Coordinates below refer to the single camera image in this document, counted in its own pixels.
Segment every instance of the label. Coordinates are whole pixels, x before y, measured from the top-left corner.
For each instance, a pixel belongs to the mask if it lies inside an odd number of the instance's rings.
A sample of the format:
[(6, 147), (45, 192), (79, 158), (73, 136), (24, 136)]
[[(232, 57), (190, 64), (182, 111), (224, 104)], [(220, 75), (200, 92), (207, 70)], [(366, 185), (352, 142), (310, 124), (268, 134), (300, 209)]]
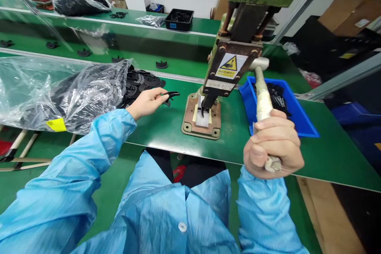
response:
[(47, 125), (56, 132), (66, 131), (65, 122), (63, 118), (58, 118), (54, 120), (50, 120), (47, 122)]
[(247, 57), (248, 56), (226, 53), (218, 67), (216, 76), (227, 79), (235, 78)]
[(351, 57), (355, 56), (356, 54), (352, 54), (352, 53), (345, 53), (343, 54), (341, 57), (339, 58), (343, 58), (343, 59), (350, 59)]
[(370, 23), (370, 21), (368, 19), (361, 19), (360, 21), (358, 21), (356, 24), (354, 24), (356, 27), (359, 27), (359, 28), (362, 28), (363, 26), (367, 25), (368, 23)]
[(231, 91), (234, 88), (234, 86), (235, 86), (234, 83), (225, 83), (222, 81), (215, 81), (213, 79), (208, 79), (205, 84), (205, 87), (213, 87), (213, 88), (228, 90), (228, 91)]

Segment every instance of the cardboard box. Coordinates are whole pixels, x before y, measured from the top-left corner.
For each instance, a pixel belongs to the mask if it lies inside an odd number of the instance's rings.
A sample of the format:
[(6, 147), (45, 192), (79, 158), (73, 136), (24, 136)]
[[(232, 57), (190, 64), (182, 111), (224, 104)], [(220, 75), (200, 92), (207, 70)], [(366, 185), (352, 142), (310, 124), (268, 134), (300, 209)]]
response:
[(213, 19), (221, 21), (222, 15), (227, 12), (229, 3), (227, 0), (218, 0)]
[(334, 35), (355, 37), (381, 15), (381, 0), (334, 0), (319, 22)]

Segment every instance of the coat sleeve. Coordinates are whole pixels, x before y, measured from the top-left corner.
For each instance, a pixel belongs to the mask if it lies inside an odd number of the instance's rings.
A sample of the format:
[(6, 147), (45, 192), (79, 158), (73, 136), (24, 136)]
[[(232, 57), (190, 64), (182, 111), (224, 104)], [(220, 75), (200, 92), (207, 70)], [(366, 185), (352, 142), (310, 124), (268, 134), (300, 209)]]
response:
[(0, 215), (0, 253), (70, 253), (96, 218), (91, 196), (101, 174), (135, 128), (125, 109), (95, 119), (90, 133), (55, 157)]
[(243, 253), (308, 253), (289, 215), (290, 200), (283, 178), (257, 179), (243, 166), (238, 184)]

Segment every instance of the white hammer handle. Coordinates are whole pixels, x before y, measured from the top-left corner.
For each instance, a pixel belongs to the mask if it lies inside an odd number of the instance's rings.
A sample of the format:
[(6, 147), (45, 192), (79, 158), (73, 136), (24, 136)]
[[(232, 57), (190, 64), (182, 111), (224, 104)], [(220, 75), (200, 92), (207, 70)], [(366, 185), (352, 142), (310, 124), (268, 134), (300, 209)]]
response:
[[(261, 121), (270, 117), (270, 111), (273, 109), (273, 104), (271, 103), (270, 93), (267, 89), (265, 79), (263, 77), (262, 67), (255, 67), (255, 86), (257, 89), (257, 120)], [(265, 163), (266, 171), (270, 173), (275, 173), (282, 170), (282, 161), (279, 157), (269, 155), (267, 162)]]

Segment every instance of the hand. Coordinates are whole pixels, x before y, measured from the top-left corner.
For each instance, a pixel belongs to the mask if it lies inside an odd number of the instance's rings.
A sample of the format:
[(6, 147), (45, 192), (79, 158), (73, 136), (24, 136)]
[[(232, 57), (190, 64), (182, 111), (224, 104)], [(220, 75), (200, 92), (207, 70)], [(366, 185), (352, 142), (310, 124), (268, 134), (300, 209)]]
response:
[(169, 95), (161, 95), (167, 92), (160, 87), (145, 90), (140, 93), (134, 103), (127, 107), (126, 110), (134, 117), (135, 121), (138, 121), (140, 117), (154, 113), (169, 98)]
[[(243, 149), (243, 161), (249, 173), (259, 179), (288, 176), (304, 167), (300, 140), (292, 121), (282, 111), (273, 109), (271, 117), (255, 123), (258, 130)], [(267, 155), (278, 156), (282, 170), (270, 173), (264, 169)]]

